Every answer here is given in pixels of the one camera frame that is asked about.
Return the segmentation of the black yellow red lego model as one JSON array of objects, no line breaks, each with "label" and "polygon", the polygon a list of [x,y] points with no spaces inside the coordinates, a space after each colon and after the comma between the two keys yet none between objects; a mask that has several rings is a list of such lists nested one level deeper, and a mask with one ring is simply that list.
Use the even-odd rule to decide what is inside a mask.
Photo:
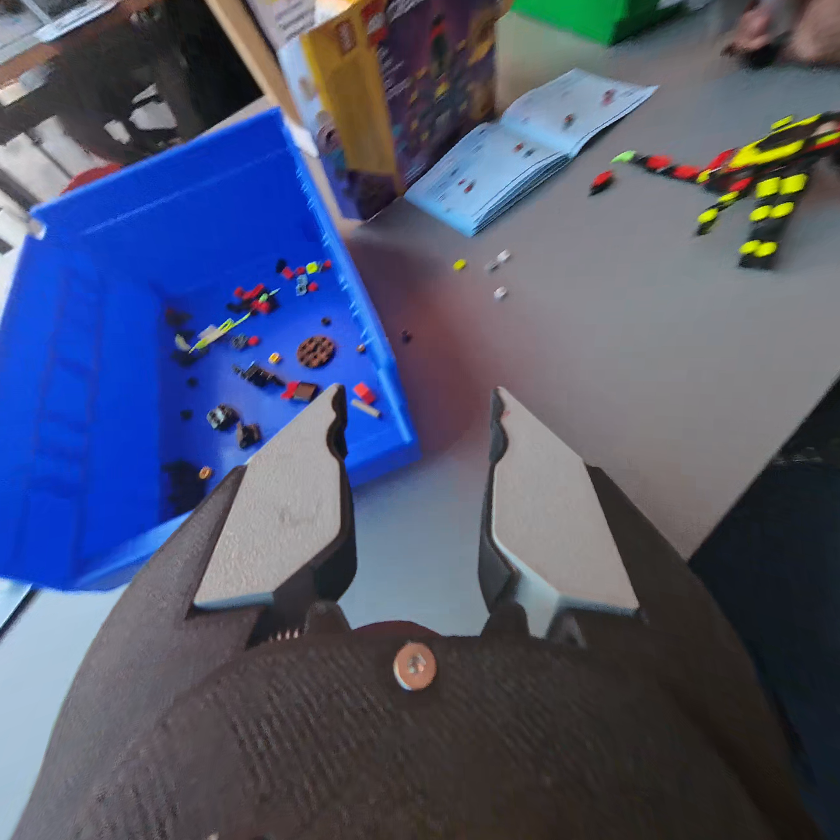
[{"label": "black yellow red lego model", "polygon": [[771,270],[784,232],[822,161],[838,167],[839,112],[792,117],[771,125],[761,139],[720,153],[704,168],[677,164],[666,155],[625,151],[613,164],[635,165],[672,181],[702,187],[716,200],[697,218],[696,236],[708,235],[724,211],[751,198],[749,231],[741,244],[738,265]]}]

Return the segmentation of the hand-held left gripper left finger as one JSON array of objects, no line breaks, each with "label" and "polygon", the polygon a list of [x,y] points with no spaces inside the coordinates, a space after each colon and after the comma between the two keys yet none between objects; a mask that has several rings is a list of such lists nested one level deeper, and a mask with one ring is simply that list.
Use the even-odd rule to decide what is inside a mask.
[{"label": "hand-held left gripper left finger", "polygon": [[347,592],[357,570],[347,420],[346,391],[333,384],[249,458],[197,609],[307,610]]}]

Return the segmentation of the blue plastic bin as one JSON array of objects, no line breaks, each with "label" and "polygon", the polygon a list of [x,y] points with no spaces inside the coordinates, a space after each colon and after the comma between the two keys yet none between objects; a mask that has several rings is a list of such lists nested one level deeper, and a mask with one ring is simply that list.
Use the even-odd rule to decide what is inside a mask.
[{"label": "blue plastic bin", "polygon": [[259,265],[331,259],[392,412],[352,487],[419,460],[396,359],[279,110],[36,208],[2,317],[2,578],[105,590],[181,523],[162,510],[165,309]]}]

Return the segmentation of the open instruction booklet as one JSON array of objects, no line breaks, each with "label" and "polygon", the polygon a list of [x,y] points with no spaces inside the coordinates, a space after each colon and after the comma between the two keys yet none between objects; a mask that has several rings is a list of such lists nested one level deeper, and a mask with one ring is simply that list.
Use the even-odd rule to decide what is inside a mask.
[{"label": "open instruction booklet", "polygon": [[473,237],[657,90],[569,70],[523,94],[499,119],[476,126],[406,191],[405,199]]}]

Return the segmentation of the person's dark trouser leg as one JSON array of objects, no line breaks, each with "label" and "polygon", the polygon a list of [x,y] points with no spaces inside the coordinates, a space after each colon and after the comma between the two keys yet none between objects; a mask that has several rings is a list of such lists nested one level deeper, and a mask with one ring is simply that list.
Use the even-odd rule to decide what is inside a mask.
[{"label": "person's dark trouser leg", "polygon": [[805,807],[839,838],[839,384],[689,560],[748,650]]}]

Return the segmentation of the yellow lego set box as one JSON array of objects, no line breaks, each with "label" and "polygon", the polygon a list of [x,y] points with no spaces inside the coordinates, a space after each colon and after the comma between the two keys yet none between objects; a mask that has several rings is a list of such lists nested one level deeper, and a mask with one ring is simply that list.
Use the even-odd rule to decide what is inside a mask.
[{"label": "yellow lego set box", "polygon": [[510,2],[330,2],[301,37],[312,126],[340,214],[366,222],[496,107],[496,26]]}]

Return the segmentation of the red round stool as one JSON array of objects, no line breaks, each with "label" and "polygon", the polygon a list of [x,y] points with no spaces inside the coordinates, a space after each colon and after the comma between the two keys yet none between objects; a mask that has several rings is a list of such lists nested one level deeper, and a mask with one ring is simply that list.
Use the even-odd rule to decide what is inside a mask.
[{"label": "red round stool", "polygon": [[60,195],[63,196],[69,194],[83,186],[87,186],[94,182],[100,181],[101,179],[111,174],[120,172],[121,169],[122,167],[120,164],[107,163],[100,164],[98,166],[82,171],[79,174],[73,175],[70,178],[68,184],[60,191]]}]

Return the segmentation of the background office desk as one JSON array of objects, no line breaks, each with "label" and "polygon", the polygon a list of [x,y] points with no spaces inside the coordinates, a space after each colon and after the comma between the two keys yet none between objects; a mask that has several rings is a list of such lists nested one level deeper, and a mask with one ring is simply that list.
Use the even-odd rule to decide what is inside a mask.
[{"label": "background office desk", "polygon": [[2,48],[1,86],[14,83],[26,72],[47,65],[63,50],[77,46],[84,38],[95,38],[160,4],[161,1],[85,2],[79,13],[71,12],[63,17],[73,27],[48,20],[36,32]]}]

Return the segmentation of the pile of lego pieces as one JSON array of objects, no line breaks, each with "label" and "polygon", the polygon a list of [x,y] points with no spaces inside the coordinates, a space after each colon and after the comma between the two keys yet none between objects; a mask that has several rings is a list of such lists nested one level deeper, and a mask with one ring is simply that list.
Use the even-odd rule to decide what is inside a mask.
[{"label": "pile of lego pieces", "polygon": [[[259,265],[164,310],[162,510],[192,510],[231,468],[299,415],[329,386],[346,391],[350,469],[392,443],[393,419],[372,339],[354,320],[331,259]],[[329,364],[309,370],[301,341],[329,336]]]}]

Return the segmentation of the printed instruction sheet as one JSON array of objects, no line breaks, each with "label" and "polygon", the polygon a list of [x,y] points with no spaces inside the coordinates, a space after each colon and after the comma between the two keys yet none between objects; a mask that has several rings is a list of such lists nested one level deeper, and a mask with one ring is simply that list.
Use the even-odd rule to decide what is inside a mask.
[{"label": "printed instruction sheet", "polygon": [[262,34],[278,60],[295,113],[288,117],[298,147],[312,159],[319,157],[312,126],[318,93],[302,47],[301,37],[333,15],[330,2],[248,1]]}]

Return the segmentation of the person's right hand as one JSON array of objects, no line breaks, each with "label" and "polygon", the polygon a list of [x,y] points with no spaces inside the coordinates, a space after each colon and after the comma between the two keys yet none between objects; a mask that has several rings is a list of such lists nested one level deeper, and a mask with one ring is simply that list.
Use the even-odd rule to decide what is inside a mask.
[{"label": "person's right hand", "polygon": [[836,67],[839,62],[839,2],[749,2],[729,40],[738,35],[771,33],[790,34],[790,42],[776,61],[809,67]]}]

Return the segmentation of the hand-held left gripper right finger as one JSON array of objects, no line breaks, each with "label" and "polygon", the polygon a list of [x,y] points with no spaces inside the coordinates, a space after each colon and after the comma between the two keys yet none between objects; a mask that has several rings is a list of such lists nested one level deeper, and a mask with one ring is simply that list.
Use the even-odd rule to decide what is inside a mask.
[{"label": "hand-held left gripper right finger", "polygon": [[490,398],[478,582],[488,613],[519,607],[541,638],[568,612],[640,607],[588,465],[502,386]]}]

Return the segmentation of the black office chair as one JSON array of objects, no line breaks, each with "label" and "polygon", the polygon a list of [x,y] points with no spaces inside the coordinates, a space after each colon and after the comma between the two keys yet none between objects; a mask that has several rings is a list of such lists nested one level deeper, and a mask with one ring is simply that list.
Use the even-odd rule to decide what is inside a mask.
[{"label": "black office chair", "polygon": [[[206,2],[149,2],[63,48],[54,64],[62,128],[86,152],[131,165],[225,121],[262,91]],[[135,99],[153,87],[172,128],[142,129]]]}]

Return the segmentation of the green plastic bin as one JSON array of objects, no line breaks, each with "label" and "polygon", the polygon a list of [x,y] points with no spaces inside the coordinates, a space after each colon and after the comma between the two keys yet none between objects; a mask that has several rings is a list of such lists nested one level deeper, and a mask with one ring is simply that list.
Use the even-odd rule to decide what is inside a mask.
[{"label": "green plastic bin", "polygon": [[685,14],[683,1],[515,1],[511,10],[603,46],[614,46]]}]

